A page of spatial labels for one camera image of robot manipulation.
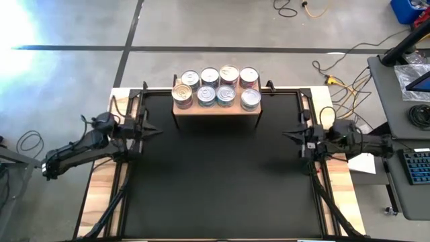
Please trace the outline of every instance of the keyboard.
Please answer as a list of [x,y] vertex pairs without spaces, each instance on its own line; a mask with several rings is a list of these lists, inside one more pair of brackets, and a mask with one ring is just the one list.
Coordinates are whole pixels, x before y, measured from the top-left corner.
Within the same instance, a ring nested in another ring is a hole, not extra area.
[[430,184],[430,151],[399,150],[398,156],[410,185]]

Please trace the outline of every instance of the metal can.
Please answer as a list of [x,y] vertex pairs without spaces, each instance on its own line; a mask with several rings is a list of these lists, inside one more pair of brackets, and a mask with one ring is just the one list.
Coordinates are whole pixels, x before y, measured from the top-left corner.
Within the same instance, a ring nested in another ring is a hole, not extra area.
[[223,108],[231,107],[236,97],[236,91],[229,85],[221,85],[216,90],[216,101]]
[[220,69],[220,84],[236,87],[239,70],[232,65],[225,65]]
[[172,97],[180,109],[188,109],[193,105],[193,91],[189,85],[176,85],[172,89]]
[[245,67],[239,75],[239,85],[242,88],[252,88],[258,80],[258,72],[252,67]]
[[220,80],[220,73],[212,67],[203,69],[200,73],[200,78],[202,79],[202,85],[209,85],[213,88],[218,87],[218,82]]
[[181,76],[182,84],[189,85],[193,92],[196,92],[200,86],[200,77],[195,71],[186,71]]
[[246,89],[241,96],[241,106],[245,111],[252,112],[258,108],[261,94],[255,89]]
[[199,105],[203,108],[210,108],[215,104],[215,89],[209,85],[203,85],[197,90]]

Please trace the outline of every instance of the computer monitor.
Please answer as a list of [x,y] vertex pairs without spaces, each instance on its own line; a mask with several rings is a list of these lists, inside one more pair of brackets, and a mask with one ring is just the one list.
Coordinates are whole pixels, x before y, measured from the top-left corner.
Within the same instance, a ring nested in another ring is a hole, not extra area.
[[430,92],[430,71],[406,86],[407,91]]

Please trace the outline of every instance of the can lid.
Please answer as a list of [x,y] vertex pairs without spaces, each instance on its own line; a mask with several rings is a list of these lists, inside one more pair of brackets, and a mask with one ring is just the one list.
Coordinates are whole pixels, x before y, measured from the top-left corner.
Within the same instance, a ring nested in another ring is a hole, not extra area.
[[178,101],[185,101],[193,94],[193,90],[189,85],[180,84],[172,89],[172,96]]
[[246,89],[242,93],[241,99],[247,105],[257,105],[261,100],[261,94],[255,89]]
[[209,85],[203,85],[197,90],[198,99],[208,102],[215,99],[215,89]]
[[217,81],[220,78],[220,73],[212,67],[205,68],[200,74],[202,80],[207,82]]
[[186,85],[194,85],[199,80],[199,75],[195,71],[186,71],[181,76],[182,83]]
[[216,90],[216,96],[222,101],[231,101],[236,97],[236,91],[229,85],[222,85]]
[[239,78],[239,70],[232,65],[225,65],[220,69],[220,76],[226,81],[234,81]]
[[247,82],[253,82],[258,79],[258,72],[252,67],[245,67],[241,71],[241,79]]

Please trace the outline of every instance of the concrete floor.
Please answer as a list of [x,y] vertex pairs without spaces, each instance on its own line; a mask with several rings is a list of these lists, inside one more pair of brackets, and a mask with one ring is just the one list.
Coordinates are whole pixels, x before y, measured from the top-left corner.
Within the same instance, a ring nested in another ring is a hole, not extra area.
[[[378,43],[407,29],[398,24],[389,0],[332,0],[328,13],[310,19],[299,1],[290,7],[298,16],[283,18],[269,0],[146,0],[133,46],[251,46],[307,48],[299,53],[131,52],[121,87],[168,87],[173,74],[187,69],[234,64],[252,66],[263,81],[276,85],[323,85],[311,66],[332,65],[340,54],[313,54],[315,48],[351,48],[359,42]],[[122,51],[10,50],[15,45],[123,46],[138,0],[7,1],[0,3],[0,134],[14,147],[27,130],[38,130],[44,152],[77,140],[86,117],[105,111]],[[320,12],[326,1],[312,1]],[[399,34],[380,47],[401,41]],[[426,48],[424,41],[419,47]],[[369,54],[350,54],[328,74],[346,83],[367,66]],[[376,92],[370,82],[367,90]],[[376,93],[358,107],[372,126],[385,122]],[[83,199],[89,165],[69,170],[56,181],[35,171],[22,204],[13,211],[5,239],[30,241],[70,239]],[[364,225],[377,238],[428,241],[429,222],[385,216],[388,195],[381,186],[357,186]]]

